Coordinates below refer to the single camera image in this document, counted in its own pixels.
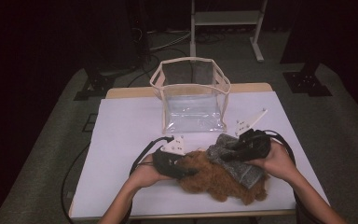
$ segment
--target forearm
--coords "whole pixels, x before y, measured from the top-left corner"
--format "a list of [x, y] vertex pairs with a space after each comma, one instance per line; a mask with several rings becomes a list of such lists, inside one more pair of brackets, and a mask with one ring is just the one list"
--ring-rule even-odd
[[131, 201], [138, 190], [139, 188], [132, 187], [128, 183], [125, 183], [98, 223], [118, 224], [127, 214]]
[[288, 183], [304, 206], [323, 223], [346, 223], [301, 174]]

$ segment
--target brown plush toy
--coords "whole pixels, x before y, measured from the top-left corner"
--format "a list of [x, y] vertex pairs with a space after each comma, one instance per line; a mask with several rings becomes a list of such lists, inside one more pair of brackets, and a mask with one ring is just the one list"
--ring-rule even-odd
[[264, 174], [251, 188], [236, 181], [222, 165], [212, 163], [205, 151], [197, 150], [187, 153], [176, 165], [185, 168], [196, 168], [195, 175], [179, 179], [183, 190], [191, 193], [207, 191], [219, 202], [225, 202], [228, 196], [250, 204], [254, 200], [263, 201], [267, 197], [265, 182], [269, 178]]

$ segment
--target white marker tag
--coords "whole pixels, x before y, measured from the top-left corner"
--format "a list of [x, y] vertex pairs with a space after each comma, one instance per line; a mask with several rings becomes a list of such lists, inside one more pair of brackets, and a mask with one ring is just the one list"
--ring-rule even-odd
[[171, 142], [161, 147], [161, 151], [185, 156], [185, 143], [182, 137], [175, 137]]
[[253, 128], [255, 124], [267, 114], [268, 110], [263, 108], [262, 111], [257, 112], [255, 115], [251, 116], [248, 119], [239, 120], [237, 123], [237, 130], [235, 134], [240, 136], [241, 134], [247, 132], [249, 129]]

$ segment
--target gray floor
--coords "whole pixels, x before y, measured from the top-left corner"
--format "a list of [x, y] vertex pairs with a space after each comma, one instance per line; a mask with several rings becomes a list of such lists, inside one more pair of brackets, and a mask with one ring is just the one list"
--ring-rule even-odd
[[[226, 35], [212, 45], [197, 45], [198, 56], [214, 59], [232, 83], [267, 82], [275, 90], [296, 135], [331, 203], [349, 223], [358, 223], [358, 105], [349, 96], [339, 77], [321, 65], [316, 75], [333, 96], [309, 97], [293, 94], [282, 73], [297, 71], [302, 64], [280, 64], [289, 33], [262, 32], [259, 44], [265, 57], [258, 63], [249, 44], [251, 33]], [[176, 35], [151, 35], [153, 47], [168, 43]], [[188, 43], [171, 48], [187, 55]], [[173, 49], [154, 53], [160, 60], [185, 56]], [[157, 64], [156, 58], [145, 70]], [[115, 87], [127, 85], [143, 71], [119, 77]], [[74, 74], [52, 111], [34, 148], [0, 209], [0, 223], [68, 223], [61, 207], [65, 174], [92, 133], [89, 117], [98, 112], [101, 98], [74, 101], [87, 80], [84, 70]], [[131, 85], [148, 86], [148, 77]], [[64, 205], [68, 209], [87, 153], [80, 155], [64, 184]], [[76, 223], [96, 223], [96, 220]], [[261, 217], [259, 223], [295, 223], [294, 216]], [[192, 220], [147, 220], [143, 223], [193, 223]], [[201, 219], [198, 223], [249, 223], [247, 218]]]

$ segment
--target white tabletop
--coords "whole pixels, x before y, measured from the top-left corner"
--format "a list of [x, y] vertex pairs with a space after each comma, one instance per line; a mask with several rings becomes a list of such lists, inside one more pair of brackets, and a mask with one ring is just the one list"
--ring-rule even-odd
[[[249, 118], [263, 108], [268, 113], [254, 128], [272, 130], [282, 135], [294, 151], [300, 172], [327, 200], [274, 91], [231, 93], [225, 114], [227, 134], [235, 136], [237, 120]], [[127, 179], [134, 160], [151, 141], [163, 136], [161, 118], [162, 102], [157, 97], [101, 101], [89, 153], [71, 207], [71, 218], [103, 215]], [[199, 147], [208, 148], [214, 144], [219, 134], [177, 135], [184, 137], [186, 151], [190, 151]], [[250, 205], [243, 205], [241, 200], [235, 198], [220, 203], [208, 193], [190, 194], [184, 192], [175, 180], [165, 180], [137, 193], [131, 217], [202, 217], [213, 213], [234, 216], [246, 215], [247, 212], [271, 215], [277, 214], [277, 211], [293, 212], [295, 204], [290, 186], [274, 177], [268, 180], [267, 199]]]

